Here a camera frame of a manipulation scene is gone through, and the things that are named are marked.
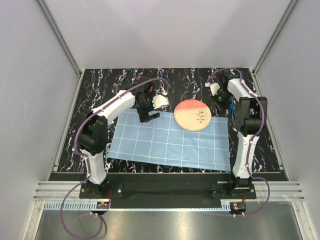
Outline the blue plastic knife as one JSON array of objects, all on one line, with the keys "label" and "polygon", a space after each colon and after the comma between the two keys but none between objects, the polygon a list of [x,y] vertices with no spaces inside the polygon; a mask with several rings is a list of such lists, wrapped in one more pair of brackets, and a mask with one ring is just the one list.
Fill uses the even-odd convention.
[{"label": "blue plastic knife", "polygon": [[229,108],[230,108],[233,116],[236,117],[236,116],[237,116],[237,113],[236,113],[236,108],[235,108],[234,104],[233,104],[233,103],[230,103]]}]

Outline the blue checked cloth napkin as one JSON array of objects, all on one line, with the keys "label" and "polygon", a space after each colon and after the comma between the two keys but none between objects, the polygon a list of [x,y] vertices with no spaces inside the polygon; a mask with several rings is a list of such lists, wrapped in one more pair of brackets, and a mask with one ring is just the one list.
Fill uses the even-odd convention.
[{"label": "blue checked cloth napkin", "polygon": [[213,117],[201,131],[187,131],[171,112],[141,123],[129,108],[116,121],[107,156],[112,159],[173,167],[229,172],[231,170],[228,120]]}]

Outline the pink and cream plate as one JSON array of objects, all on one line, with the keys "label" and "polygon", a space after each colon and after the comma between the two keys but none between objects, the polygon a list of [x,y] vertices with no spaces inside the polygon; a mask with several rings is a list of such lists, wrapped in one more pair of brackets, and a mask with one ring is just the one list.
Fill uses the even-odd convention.
[{"label": "pink and cream plate", "polygon": [[187,99],[180,102],[173,112],[176,123],[184,130],[197,132],[209,126],[212,114],[202,101]]}]

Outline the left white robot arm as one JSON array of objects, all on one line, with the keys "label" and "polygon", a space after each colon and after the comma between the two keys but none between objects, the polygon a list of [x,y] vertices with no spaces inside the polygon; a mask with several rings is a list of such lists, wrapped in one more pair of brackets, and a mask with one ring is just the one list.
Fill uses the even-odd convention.
[{"label": "left white robot arm", "polygon": [[83,122],[76,133],[74,150],[85,161],[87,173],[81,184],[85,192],[97,198],[103,198],[111,192],[108,190],[103,152],[108,143],[108,128],[112,121],[130,108],[136,109],[140,123],[158,118],[158,113],[149,115],[149,112],[156,109],[156,98],[154,84],[149,82],[120,90],[103,105],[82,114]]}]

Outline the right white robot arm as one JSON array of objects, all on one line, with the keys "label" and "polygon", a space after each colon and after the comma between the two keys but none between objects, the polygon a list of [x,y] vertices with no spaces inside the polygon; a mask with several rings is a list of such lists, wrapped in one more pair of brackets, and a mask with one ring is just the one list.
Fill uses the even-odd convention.
[{"label": "right white robot arm", "polygon": [[230,98],[237,101],[235,105],[235,129],[238,135],[236,160],[230,178],[223,190],[231,198],[243,198],[252,191],[252,163],[260,133],[265,127],[268,100],[258,96],[245,84],[242,73],[234,69],[238,75],[227,68],[219,69],[217,79],[208,85],[210,98],[219,111],[230,106]]}]

